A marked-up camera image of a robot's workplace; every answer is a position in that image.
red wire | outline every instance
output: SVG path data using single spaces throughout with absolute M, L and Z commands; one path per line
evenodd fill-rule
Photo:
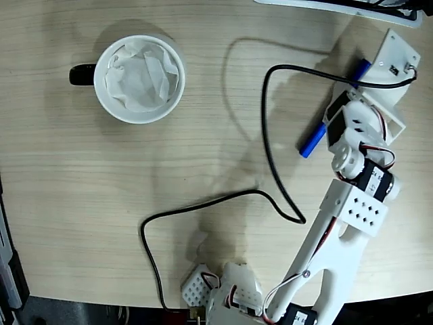
M 368 144 L 362 144 L 360 147 L 364 148 L 364 149 L 367 149 L 367 150 L 375 150 L 375 151 L 381 151 L 381 152 L 388 152 L 388 153 L 390 153 L 392 155 L 392 162 L 389 165 L 386 165 L 384 168 L 385 169 L 389 169 L 392 166 L 394 166 L 396 156 L 395 156 L 395 153 L 393 151 L 391 151 L 389 149 L 385 149 L 385 148 L 370 146 Z
M 328 238 L 329 234 L 331 233 L 332 228 L 334 228 L 334 225 L 337 221 L 337 218 L 332 217 L 331 222 L 329 223 L 328 227 L 326 228 L 325 232 L 322 235 L 322 238 L 320 239 L 314 253 L 313 256 L 315 255 L 315 253 L 317 253 L 317 251 L 322 247 L 323 243 L 325 242 L 326 238 Z
M 233 287 L 231 288 L 231 292 L 230 292 L 230 305 L 233 305 L 233 299 L 235 297 L 235 292 L 237 289 L 237 285 L 233 285 Z

wire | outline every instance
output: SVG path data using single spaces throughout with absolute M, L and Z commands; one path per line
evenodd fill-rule
M 217 276 L 216 274 L 210 273 L 210 272 L 202 272 L 200 275 L 202 276 L 202 279 L 203 279 L 204 283 L 206 283 L 206 285 L 208 286 L 209 289 L 212 290 L 212 289 L 220 288 L 221 287 L 221 280 L 220 280 L 219 276 Z M 210 277 L 216 279 L 218 281 L 218 284 L 216 286 L 213 286 L 209 282 L 209 280 L 206 278 L 206 276 L 210 276 Z
M 239 198 L 240 196 L 245 196 L 245 195 L 251 195 L 251 194 L 258 194 L 260 196 L 263 196 L 264 198 L 266 198 L 272 205 L 272 207 L 275 209 L 275 211 L 281 215 L 284 219 L 290 218 L 288 215 L 286 215 L 277 205 L 277 203 L 275 202 L 275 200 L 266 192 L 263 192 L 261 190 L 257 190 L 257 189 L 251 189 L 251 190 L 244 190 L 241 192 L 236 192 L 236 193 L 232 193 L 232 194 L 228 194 L 226 196 L 223 197 L 219 197 L 216 198 L 214 200 L 210 200 L 201 204 L 196 204 L 196 205 L 192 205 L 190 207 L 185 207 L 185 208 L 181 208 L 181 209 L 175 209 L 175 210 L 171 210 L 171 211 L 167 211 L 167 212 L 162 212 L 162 213 L 157 213 L 155 215 L 152 215 L 151 217 L 147 218 L 146 220 L 144 220 L 141 225 L 140 225 L 140 236 L 141 236 L 141 242 L 143 244 L 143 247 L 146 251 L 147 257 L 149 258 L 149 261 L 152 265 L 152 269 L 154 271 L 154 275 L 155 275 L 155 280 L 156 280 L 156 285 L 157 285 L 157 289 L 158 289 L 158 296 L 159 296 L 159 300 L 161 303 L 162 308 L 167 311 L 167 312 L 172 312 L 172 313 L 176 313 L 177 311 L 174 309 L 170 309 L 166 306 L 165 300 L 164 300 L 164 293 L 162 290 L 162 281 L 161 281 L 161 277 L 158 271 L 158 266 L 156 265 L 155 259 L 152 255 L 152 252 L 149 248 L 149 244 L 147 243 L 147 239 L 146 239 L 146 235 L 145 235 L 145 227 L 146 225 L 156 219 L 159 218 L 163 218 L 163 217 L 169 217 L 171 215 L 179 215 L 182 213 L 188 213 L 188 212 L 192 212 L 195 210 L 200 210 L 200 209 L 204 209 L 204 208 L 208 208 L 211 207 L 213 205 L 231 200 L 233 198 Z
M 314 253 L 311 256 L 309 262 L 307 263 L 304 271 L 297 273 L 297 274 L 294 274 L 293 276 L 290 276 L 289 278 L 285 279 L 282 283 L 278 284 L 275 288 L 273 288 L 271 291 L 269 291 L 269 293 L 266 295 L 265 299 L 263 300 L 263 305 L 262 305 L 262 318 L 266 323 L 274 324 L 274 322 L 266 314 L 266 305 L 267 305 L 267 302 L 269 301 L 269 299 L 271 298 L 271 296 L 274 293 L 276 293 L 277 290 L 280 289 L 281 287 L 283 287 L 286 284 L 289 284 L 290 282 L 292 282 L 293 280 L 301 277 L 301 275 L 303 275 L 303 273 L 309 269 L 311 261 L 313 260 L 314 256 L 317 254 L 319 249 L 323 246 L 323 244 L 325 243 L 325 241 L 329 237 L 329 234 L 331 233 L 332 229 L 334 228 L 336 221 L 337 221 L 337 218 L 332 217 L 329 225 L 326 227 L 325 232 L 323 233 L 322 237 L 320 238 L 319 243 L 317 244 L 316 249 L 314 250 Z
M 388 164 L 386 164 L 386 165 L 384 166 L 384 168 L 385 168 L 385 169 L 389 169 L 389 168 L 391 168 L 392 166 L 394 166 L 394 164 L 395 164 L 395 160 L 396 160 L 396 154 L 395 154 L 392 150 L 389 150 L 389 149 L 387 149 L 387 148 L 377 147 L 377 146 L 370 146 L 370 145 L 368 145 L 368 144 L 361 144 L 359 147 L 362 148 L 362 149 L 374 150 L 374 151 L 381 151 L 381 152 L 387 152 L 387 153 L 391 154 L 391 156 L 392 156 L 392 160 L 391 160 L 391 162 L 389 162 Z
M 298 216 L 299 219 L 295 219 L 293 217 L 286 218 L 289 221 L 293 221 L 295 223 L 306 223 L 306 219 L 300 209 L 296 206 L 295 202 L 292 200 L 290 195 L 288 194 L 286 188 L 283 185 L 283 182 L 277 172 L 277 167 L 275 166 L 275 161 L 273 160 L 273 155 L 271 151 L 271 146 L 269 144 L 269 134 L 268 134 L 268 126 L 267 126 L 267 91 L 269 86 L 269 80 L 271 78 L 271 75 L 277 71 L 277 70 L 295 70 L 300 72 L 305 72 L 309 74 L 313 74 L 318 77 L 330 79 L 333 81 L 338 81 L 341 83 L 348 83 L 351 85 L 358 85 L 361 87 L 368 87 L 368 88 L 377 88 L 377 89 L 394 89 L 399 87 L 404 87 L 406 85 L 411 84 L 417 79 L 417 73 L 416 69 L 414 69 L 413 77 L 410 79 L 406 79 L 404 81 L 401 81 L 400 83 L 393 83 L 393 84 L 381 84 L 381 83 L 366 83 L 359 80 L 350 80 L 345 77 L 339 77 L 333 74 L 329 74 L 326 72 L 321 72 L 315 69 L 305 68 L 303 66 L 295 66 L 292 64 L 279 64 L 276 66 L 273 66 L 268 70 L 268 72 L 265 75 L 265 79 L 263 81 L 263 88 L 262 88 L 262 100 L 261 100 L 261 106 L 260 106 L 260 115 L 261 115 L 261 123 L 262 123 L 262 136 L 263 136 L 263 146 L 265 147 L 265 154 L 268 160 L 269 168 L 272 172 L 272 176 L 275 180 L 275 183 L 277 184 L 281 194 L 287 201 L 287 203 L 291 206 L 295 214 Z
M 237 285 L 236 284 L 232 285 L 229 294 L 225 298 L 225 303 L 228 308 L 231 308 L 231 306 L 233 305 L 233 299 L 235 297 L 236 289 L 237 289 Z
M 273 156 L 272 156 L 272 151 L 271 151 L 271 146 L 269 144 L 269 135 L 268 135 L 268 129 L 267 129 L 267 89 L 268 89 L 268 85 L 269 85 L 269 79 L 271 78 L 272 73 L 274 73 L 277 70 L 295 70 L 295 71 L 300 71 L 300 72 L 305 72 L 305 73 L 309 73 L 309 74 L 313 74 L 315 76 L 318 77 L 322 77 L 322 78 L 326 78 L 326 79 L 330 79 L 333 81 L 339 81 L 341 83 L 348 83 L 351 85 L 358 85 L 361 87 L 369 87 L 369 88 L 378 88 L 378 89 L 394 89 L 394 88 L 399 88 L 399 87 L 404 87 L 406 85 L 409 85 L 410 83 L 414 82 L 414 80 L 417 79 L 417 71 L 415 68 L 413 68 L 412 70 L 414 71 L 414 76 L 413 78 L 401 81 L 400 83 L 394 83 L 394 84 L 377 84 L 377 83 L 366 83 L 363 81 L 355 81 L 355 80 L 350 80 L 344 77 L 339 77 L 339 76 L 335 76 L 333 74 L 329 74 L 326 72 L 321 72 L 321 71 L 317 71 L 314 69 L 310 69 L 310 68 L 305 68 L 302 66 L 295 66 L 292 64 L 279 64 L 276 66 L 271 67 L 268 72 L 265 75 L 265 79 L 263 81 L 263 89 L 262 89 L 262 97 L 261 97 L 261 106 L 260 106 L 260 115 L 261 115 L 261 125 L 262 125 L 262 135 L 263 135 L 263 145 L 265 147 L 265 154 L 269 163 L 269 168 L 271 169 L 273 178 L 275 180 L 275 182 L 277 183 L 277 186 L 281 192 L 281 194 L 283 195 L 283 197 L 285 198 L 285 200 L 288 202 L 288 204 L 291 206 L 291 208 L 293 209 L 293 211 L 295 212 L 295 214 L 298 216 L 298 218 L 294 218 L 294 217 L 290 217 L 289 215 L 287 215 L 286 213 L 284 213 L 279 206 L 277 205 L 277 203 L 274 201 L 274 199 L 267 194 L 266 192 L 263 192 L 261 190 L 257 190 L 257 189 L 251 189 L 251 190 L 244 190 L 241 192 L 236 192 L 236 193 L 232 193 L 232 194 L 228 194 L 226 196 L 222 196 L 219 198 L 216 198 L 214 200 L 210 200 L 208 202 L 205 203 L 201 203 L 201 204 L 197 204 L 197 205 L 193 205 L 190 207 L 185 207 L 185 208 L 181 208 L 181 209 L 175 209 L 175 210 L 171 210 L 171 211 L 167 211 L 167 212 L 162 212 L 162 213 L 157 213 L 155 215 L 152 215 L 151 217 L 145 219 L 141 225 L 140 225 L 140 236 L 141 236 L 141 242 L 143 244 L 143 247 L 146 251 L 147 257 L 149 258 L 149 261 L 152 265 L 152 269 L 154 271 L 154 275 L 155 275 L 155 279 L 156 279 L 156 285 L 157 285 L 157 290 L 158 290 L 158 296 L 159 296 L 159 300 L 161 303 L 162 308 L 167 311 L 167 312 L 173 312 L 173 313 L 177 313 L 178 311 L 174 310 L 174 309 L 170 309 L 166 306 L 165 300 L 164 300 L 164 292 L 162 289 L 162 281 L 161 281 L 161 277 L 158 271 L 158 266 L 156 265 L 155 259 L 152 255 L 152 252 L 149 248 L 149 244 L 147 243 L 146 240 L 146 236 L 145 236 L 145 227 L 146 225 L 156 219 L 159 218 L 163 218 L 163 217 L 168 217 L 171 215 L 178 215 L 178 214 L 182 214 L 182 213 L 188 213 L 188 212 L 192 212 L 195 210 L 200 210 L 200 209 L 204 209 L 207 207 L 211 207 L 213 205 L 225 202 L 227 200 L 231 200 L 233 198 L 239 198 L 240 196 L 245 196 L 245 195 L 250 195 L 250 194 L 258 194 L 261 195 L 263 197 L 265 197 L 272 205 L 272 207 L 276 210 L 276 212 L 283 217 L 284 219 L 288 220 L 288 221 L 292 221 L 295 223 L 301 223 L 304 224 L 306 223 L 306 219 L 304 217 L 304 215 L 302 214 L 302 212 L 299 210 L 299 208 L 296 206 L 295 202 L 292 200 L 292 198 L 290 197 L 290 195 L 288 194 L 287 190 L 284 188 L 284 185 L 281 181 L 281 178 L 278 175 L 277 172 L 277 168 L 275 166 L 275 162 L 273 160 Z
M 269 291 L 269 293 L 266 295 L 265 299 L 263 300 L 263 306 L 262 306 L 262 318 L 265 320 L 268 324 L 274 324 L 274 322 L 269 319 L 268 315 L 266 314 L 266 305 L 268 300 L 271 298 L 271 296 L 277 292 L 278 289 L 285 286 L 286 284 L 289 284 L 291 281 L 299 278 L 302 275 L 302 273 L 294 274 L 293 276 L 290 276 L 289 278 L 285 279 L 282 283 L 278 284 L 274 289 Z
M 385 0 L 379 0 L 379 1 L 376 1 L 375 3 L 372 3 L 371 5 L 377 6 L 377 5 L 380 5 L 383 2 L 385 2 Z
M 332 231 L 332 228 L 334 228 L 334 225 L 336 224 L 337 218 L 332 217 L 331 222 L 329 223 L 328 227 L 326 228 L 325 232 L 322 235 L 322 238 L 320 238 L 320 241 L 314 250 L 313 256 L 311 259 L 316 255 L 317 251 L 322 247 L 322 245 L 325 243 L 326 239 L 328 238 L 329 234 Z

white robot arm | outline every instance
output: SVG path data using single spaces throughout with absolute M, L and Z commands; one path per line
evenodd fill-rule
M 390 30 L 361 80 L 399 82 L 416 74 L 418 62 L 419 54 Z M 400 181 L 390 172 L 395 155 L 388 144 L 405 128 L 395 105 L 408 87 L 355 89 L 336 84 L 323 121 L 334 154 L 332 169 L 340 180 L 331 183 L 285 280 L 299 276 L 277 291 L 265 313 L 270 322 L 286 313 L 296 291 L 321 270 L 321 294 L 313 306 L 318 325 L 332 324 L 347 301 L 364 248 L 388 212 L 384 202 L 400 190 Z
M 419 59 L 415 50 L 389 30 L 361 81 L 399 83 L 417 73 Z M 263 298 L 246 265 L 228 263 L 221 283 L 213 290 L 206 286 L 207 267 L 200 265 L 185 283 L 183 298 L 190 306 L 206 306 L 207 324 L 334 322 L 348 300 L 365 247 L 386 218 L 385 203 L 395 199 L 400 190 L 400 181 L 390 172 L 396 157 L 388 146 L 405 129 L 395 106 L 408 88 L 357 89 L 336 83 L 323 122 L 338 179 L 331 182 L 292 266 L 283 282 Z M 342 227 L 347 228 L 339 236 Z M 321 293 L 311 311 L 292 304 L 297 290 L 322 270 Z

wooden desk surface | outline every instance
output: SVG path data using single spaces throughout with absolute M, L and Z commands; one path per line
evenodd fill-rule
M 344 74 L 353 56 L 373 59 L 389 27 L 424 59 L 400 104 L 408 128 L 393 145 L 405 187 L 367 247 L 351 300 L 433 290 L 433 19 L 410 29 L 251 0 L 3 1 L 0 173 L 31 293 L 159 306 L 141 220 L 256 183 L 286 208 L 260 137 L 266 70 L 285 62 Z M 91 87 L 69 85 L 75 64 L 96 61 L 122 36 L 152 32 L 172 37 L 187 60 L 185 94 L 166 118 L 127 125 Z M 325 142 L 308 160 L 295 148 L 331 86 L 278 72 L 269 92 L 275 158 L 307 225 L 284 221 L 257 197 L 150 225 L 169 306 L 181 304 L 179 287 L 197 262 L 218 271 L 246 261 L 265 290 L 281 280 L 333 177 Z M 296 301 L 312 303 L 319 281 Z

mug handle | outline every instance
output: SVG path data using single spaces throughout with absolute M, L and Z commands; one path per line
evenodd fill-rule
M 69 71 L 69 82 L 74 86 L 93 86 L 96 64 L 79 64 Z

